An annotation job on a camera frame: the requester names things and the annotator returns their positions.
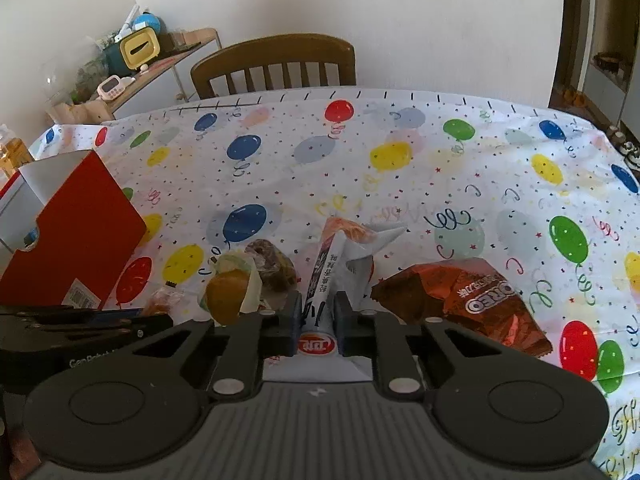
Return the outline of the white red sausage packet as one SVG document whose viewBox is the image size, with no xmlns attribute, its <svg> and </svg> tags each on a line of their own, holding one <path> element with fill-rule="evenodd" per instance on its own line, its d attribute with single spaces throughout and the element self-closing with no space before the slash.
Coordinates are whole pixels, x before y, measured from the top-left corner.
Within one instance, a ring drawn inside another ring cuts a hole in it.
<svg viewBox="0 0 640 480">
<path fill-rule="evenodd" d="M 363 300 L 374 255 L 406 232 L 402 223 L 360 224 L 340 217 L 326 220 L 302 309 L 294 356 L 266 361 L 266 382 L 370 382 L 371 360 L 348 358 L 338 348 L 335 299 L 344 292 L 353 307 Z"/>
</svg>

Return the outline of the red Oreo packet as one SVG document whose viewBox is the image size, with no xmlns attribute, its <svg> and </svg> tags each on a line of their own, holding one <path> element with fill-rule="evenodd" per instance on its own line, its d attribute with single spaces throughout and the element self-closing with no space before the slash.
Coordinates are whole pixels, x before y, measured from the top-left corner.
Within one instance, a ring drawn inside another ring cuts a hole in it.
<svg viewBox="0 0 640 480">
<path fill-rule="evenodd" d="M 371 298 L 407 324 L 442 318 L 536 358 L 552 351 L 516 289 L 481 258 L 409 266 L 375 284 Z"/>
</svg>

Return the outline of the wrapped egg yolk pastry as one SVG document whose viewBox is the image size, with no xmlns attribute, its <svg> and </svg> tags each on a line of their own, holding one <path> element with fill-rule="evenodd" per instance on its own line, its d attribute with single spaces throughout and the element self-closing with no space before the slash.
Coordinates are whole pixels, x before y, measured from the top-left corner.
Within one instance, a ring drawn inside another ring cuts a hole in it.
<svg viewBox="0 0 640 480">
<path fill-rule="evenodd" d="M 208 266 L 212 274 L 198 304 L 218 325 L 235 324 L 242 314 L 259 310 L 282 310 L 288 294 L 297 289 L 292 260 L 262 238 L 211 256 Z"/>
</svg>

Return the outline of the red white cardboard box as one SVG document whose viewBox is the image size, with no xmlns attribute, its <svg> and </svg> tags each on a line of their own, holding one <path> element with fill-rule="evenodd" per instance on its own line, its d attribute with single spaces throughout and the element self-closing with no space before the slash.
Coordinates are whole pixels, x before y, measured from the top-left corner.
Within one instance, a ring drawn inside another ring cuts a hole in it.
<svg viewBox="0 0 640 480">
<path fill-rule="evenodd" d="M 95 151 L 21 166 L 1 190 L 2 306 L 103 307 L 145 231 Z"/>
</svg>

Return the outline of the orange juice bottle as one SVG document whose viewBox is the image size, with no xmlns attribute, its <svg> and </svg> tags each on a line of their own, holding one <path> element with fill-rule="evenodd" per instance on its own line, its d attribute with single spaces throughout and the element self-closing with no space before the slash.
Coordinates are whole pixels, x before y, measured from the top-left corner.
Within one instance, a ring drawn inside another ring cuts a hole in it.
<svg viewBox="0 0 640 480">
<path fill-rule="evenodd" d="M 7 125 L 0 126 L 0 168 L 7 178 L 34 158 L 26 144 Z"/>
</svg>

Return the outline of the balloon pattern tablecloth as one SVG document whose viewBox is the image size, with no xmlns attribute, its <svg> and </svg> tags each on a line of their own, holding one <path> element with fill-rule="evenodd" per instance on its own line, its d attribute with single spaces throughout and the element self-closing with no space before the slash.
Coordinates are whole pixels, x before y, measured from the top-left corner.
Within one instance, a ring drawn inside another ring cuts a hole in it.
<svg viewBox="0 0 640 480">
<path fill-rule="evenodd" d="M 488 261 L 551 341 L 549 361 L 608 401 L 596 466 L 638 477 L 639 180 L 585 119 L 463 96 L 273 91 L 56 126 L 30 149 L 88 148 L 148 227 L 107 307 L 169 292 L 176 322 L 201 321 L 223 252 L 265 238 L 306 285 L 329 218 L 400 223 L 375 281 L 416 263 Z"/>
</svg>

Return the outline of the white side cabinet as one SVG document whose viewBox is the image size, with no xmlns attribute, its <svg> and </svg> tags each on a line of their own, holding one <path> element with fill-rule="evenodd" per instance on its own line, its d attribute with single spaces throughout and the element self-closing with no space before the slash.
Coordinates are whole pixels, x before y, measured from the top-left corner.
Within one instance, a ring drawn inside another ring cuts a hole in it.
<svg viewBox="0 0 640 480">
<path fill-rule="evenodd" d="M 52 122 L 97 125 L 195 99 L 191 68 L 221 49 L 216 29 L 205 27 L 188 32 L 168 32 L 160 35 L 160 47 L 163 49 L 160 60 L 134 76 L 134 82 L 117 98 L 107 102 L 93 99 L 81 104 L 50 106 L 47 114 Z"/>
</svg>

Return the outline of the clear glass bowl vase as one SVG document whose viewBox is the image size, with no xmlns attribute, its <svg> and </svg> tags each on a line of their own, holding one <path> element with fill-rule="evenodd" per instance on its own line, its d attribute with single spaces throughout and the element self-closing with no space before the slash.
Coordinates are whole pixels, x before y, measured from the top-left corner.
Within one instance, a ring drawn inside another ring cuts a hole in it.
<svg viewBox="0 0 640 480">
<path fill-rule="evenodd" d="M 103 50 L 91 38 L 67 48 L 40 67 L 41 89 L 46 107 L 89 101 L 108 76 Z"/>
</svg>

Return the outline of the pink white timer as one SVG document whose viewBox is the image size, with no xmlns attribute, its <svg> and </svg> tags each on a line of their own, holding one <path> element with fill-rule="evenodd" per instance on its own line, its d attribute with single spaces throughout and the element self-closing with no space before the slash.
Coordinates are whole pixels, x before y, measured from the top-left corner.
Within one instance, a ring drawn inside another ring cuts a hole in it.
<svg viewBox="0 0 640 480">
<path fill-rule="evenodd" d="M 134 77 L 112 75 L 96 87 L 96 92 L 102 101 L 111 102 L 121 96 L 135 81 Z"/>
</svg>

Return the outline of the wooden chair far side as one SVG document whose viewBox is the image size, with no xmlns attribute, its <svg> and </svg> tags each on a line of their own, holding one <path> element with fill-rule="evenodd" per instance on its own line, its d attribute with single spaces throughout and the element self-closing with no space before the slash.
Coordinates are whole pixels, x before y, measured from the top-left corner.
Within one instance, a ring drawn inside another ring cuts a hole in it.
<svg viewBox="0 0 640 480">
<path fill-rule="evenodd" d="M 322 34 L 284 34 L 262 37 L 232 44 L 202 58 L 190 70 L 196 93 L 201 100 L 213 99 L 216 92 L 212 81 L 224 78 L 230 96 L 239 93 L 233 75 L 241 73 L 248 93 L 255 92 L 252 70 L 262 70 L 267 91 L 274 89 L 270 74 L 271 66 L 280 66 L 285 89 L 292 89 L 292 78 L 288 66 L 297 65 L 300 82 L 304 88 L 311 86 L 308 64 L 317 64 L 321 87 L 329 85 L 326 66 L 337 68 L 340 86 L 356 86 L 356 52 L 348 41 Z"/>
</svg>

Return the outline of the yellow teal tissue box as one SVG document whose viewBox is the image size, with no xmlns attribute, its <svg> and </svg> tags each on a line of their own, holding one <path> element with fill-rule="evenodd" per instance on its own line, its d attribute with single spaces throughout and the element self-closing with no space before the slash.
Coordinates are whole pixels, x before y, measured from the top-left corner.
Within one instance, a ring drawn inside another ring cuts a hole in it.
<svg viewBox="0 0 640 480">
<path fill-rule="evenodd" d="M 109 75 L 126 77 L 143 64 L 149 64 L 160 56 L 160 19 L 144 12 L 132 22 L 132 31 L 121 40 L 114 40 L 103 53 Z"/>
</svg>

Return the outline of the dark entrance door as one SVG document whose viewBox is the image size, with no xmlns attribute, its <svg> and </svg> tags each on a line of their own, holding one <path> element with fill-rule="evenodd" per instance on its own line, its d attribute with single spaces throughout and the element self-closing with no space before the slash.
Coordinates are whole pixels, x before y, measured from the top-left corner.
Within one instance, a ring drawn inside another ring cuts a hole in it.
<svg viewBox="0 0 640 480">
<path fill-rule="evenodd" d="M 549 105 L 557 110 L 565 106 L 565 92 L 575 89 L 572 80 L 580 41 L 581 20 L 582 0 L 563 0 L 560 46 L 549 100 Z"/>
</svg>

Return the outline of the grey wall cupboard unit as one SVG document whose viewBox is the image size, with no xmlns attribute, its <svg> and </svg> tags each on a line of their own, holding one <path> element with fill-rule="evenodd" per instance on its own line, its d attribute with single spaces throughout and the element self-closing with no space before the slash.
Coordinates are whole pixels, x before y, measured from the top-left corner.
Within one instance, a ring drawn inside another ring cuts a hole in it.
<svg viewBox="0 0 640 480">
<path fill-rule="evenodd" d="M 584 93 L 607 122 L 623 116 L 639 41 L 639 0 L 589 0 Z"/>
</svg>

